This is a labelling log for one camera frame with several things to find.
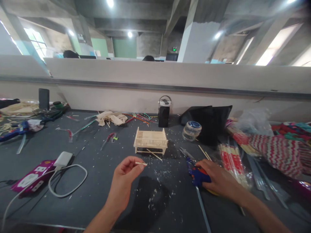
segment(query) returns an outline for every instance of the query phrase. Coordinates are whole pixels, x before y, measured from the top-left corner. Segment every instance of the smartphone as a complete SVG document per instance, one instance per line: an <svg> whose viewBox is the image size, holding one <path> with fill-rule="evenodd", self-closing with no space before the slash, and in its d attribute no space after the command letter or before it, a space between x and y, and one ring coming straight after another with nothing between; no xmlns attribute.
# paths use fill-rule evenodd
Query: smartphone
<svg viewBox="0 0 311 233"><path fill-rule="evenodd" d="M39 88L39 109L50 109L50 90Z"/></svg>

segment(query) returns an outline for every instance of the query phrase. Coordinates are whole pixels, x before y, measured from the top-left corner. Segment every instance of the jar lid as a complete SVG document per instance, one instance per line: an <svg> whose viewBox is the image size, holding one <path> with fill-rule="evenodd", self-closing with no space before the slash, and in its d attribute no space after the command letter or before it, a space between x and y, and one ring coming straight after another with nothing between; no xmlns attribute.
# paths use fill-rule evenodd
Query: jar lid
<svg viewBox="0 0 311 233"><path fill-rule="evenodd" d="M193 128L200 128L201 125L196 121L189 121L189 125Z"/></svg>

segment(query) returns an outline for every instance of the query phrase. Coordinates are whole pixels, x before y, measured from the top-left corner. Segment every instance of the person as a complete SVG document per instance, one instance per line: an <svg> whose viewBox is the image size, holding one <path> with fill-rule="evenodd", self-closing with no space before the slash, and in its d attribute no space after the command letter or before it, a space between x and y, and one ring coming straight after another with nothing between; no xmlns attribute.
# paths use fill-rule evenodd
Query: person
<svg viewBox="0 0 311 233"><path fill-rule="evenodd" d="M64 58L79 58L79 54L71 50L64 51L63 56Z"/></svg>
<svg viewBox="0 0 311 233"><path fill-rule="evenodd" d="M143 171L144 161L135 156L126 157L115 169L110 192L102 210L87 226L84 233L108 233L120 214L126 209L131 184ZM217 164L204 159L196 163L210 176L211 183L202 183L205 189L224 196L247 210L265 233L290 233L284 224L257 197L241 186L233 176Z"/></svg>
<svg viewBox="0 0 311 233"><path fill-rule="evenodd" d="M151 55L147 55L143 58L143 61L155 61L155 58Z"/></svg>

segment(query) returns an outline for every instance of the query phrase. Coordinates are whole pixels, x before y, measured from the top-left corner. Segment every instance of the metal rail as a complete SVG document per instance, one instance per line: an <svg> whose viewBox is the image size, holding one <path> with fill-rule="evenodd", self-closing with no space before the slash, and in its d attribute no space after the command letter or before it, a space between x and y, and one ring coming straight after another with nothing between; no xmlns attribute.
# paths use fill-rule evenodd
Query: metal rail
<svg viewBox="0 0 311 233"><path fill-rule="evenodd" d="M175 85L160 85L160 84L146 84L146 83L121 83L121 82L106 82L106 81L57 79L48 77L0 76L0 81L45 83L45 84L72 85L72 86L129 88L129 89L175 91L175 92L194 92L194 93L208 93L208 94L227 94L227 95L240 95L240 96L282 98L291 100L311 100L311 94L305 93L235 90L224 88L175 86Z"/></svg>

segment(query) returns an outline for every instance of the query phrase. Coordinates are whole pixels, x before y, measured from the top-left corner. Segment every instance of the cable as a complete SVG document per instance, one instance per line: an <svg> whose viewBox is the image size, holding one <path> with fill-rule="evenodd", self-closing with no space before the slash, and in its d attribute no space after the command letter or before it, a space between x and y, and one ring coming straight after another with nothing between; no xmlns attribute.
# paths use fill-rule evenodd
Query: cable
<svg viewBox="0 0 311 233"><path fill-rule="evenodd" d="M51 187L51 180L52 180L52 178L54 177L54 175L59 171L59 170L55 170L54 174L53 174L53 175L51 176L51 178L49 179L49 190L50 190L50 192L51 192L54 196L56 196L56 197L66 197L66 196L69 196L69 195L72 194L74 191L76 191L76 190L83 184L83 182L85 181L85 179L87 178L87 170L86 170L84 167L82 167L81 165L79 165L79 164L73 164L73 165L64 167L64 168L62 168L62 169L70 168L70 167L74 167L74 166L78 166L78 167L82 168L82 169L85 171L85 177L84 177L84 179L82 180L82 182L81 182L76 188L74 188L74 189L73 189L72 191L70 191L69 193L64 194L64 195L59 195L59 194L55 193L55 192L52 190L52 187Z"/></svg>
<svg viewBox="0 0 311 233"><path fill-rule="evenodd" d="M63 170L63 169L67 169L67 168L70 168L70 167L74 167L74 166L78 166L78 167L80 167L80 168L82 168L84 171L85 171L85 177L84 177L84 179L83 179L83 181L74 189L74 190L72 190L71 192L69 192L69 193L67 193L67 194L65 194L65 195L58 195L58 194L56 194L53 190L52 190L52 188L51 188L51 179L53 178L53 176L58 172L58 171L60 171L60 170ZM46 173L44 173L42 176L44 176L44 175L46 175L46 174L49 174L49 173L52 173L52 172L54 172L54 174L51 176L51 178L49 179L49 190L51 191L51 193L54 195L54 196L56 196L56 197L65 197L65 196L68 196L68 195L70 195L71 193L73 193L75 190L77 190L81 185L82 185L82 183L85 181L85 179L86 179L86 177L87 177L87 170L84 168L84 167L82 167L81 165L79 165L79 164L73 164L73 165L70 165L70 166L67 166L67 167L63 167L63 168L61 168L61 169L57 169L57 170L53 170L53 171L49 171L49 172L46 172ZM4 212L4 215L3 215L3 220L2 220L2 226L1 226L1 232L4 232L4 226L5 226L5 222L6 222L6 215L7 215L7 212L8 212L8 210L9 210L9 208L10 208L10 206L11 206L11 204L13 203L13 201L19 196L19 195L21 195L30 185L32 185L35 181L37 181L39 178L41 178L42 176L39 176L39 177L37 177L35 180L33 180L29 185L27 185L22 191L20 191L11 201L10 201L10 203L8 204L8 206L7 206L7 208L6 208L6 210L5 210L5 212Z"/></svg>

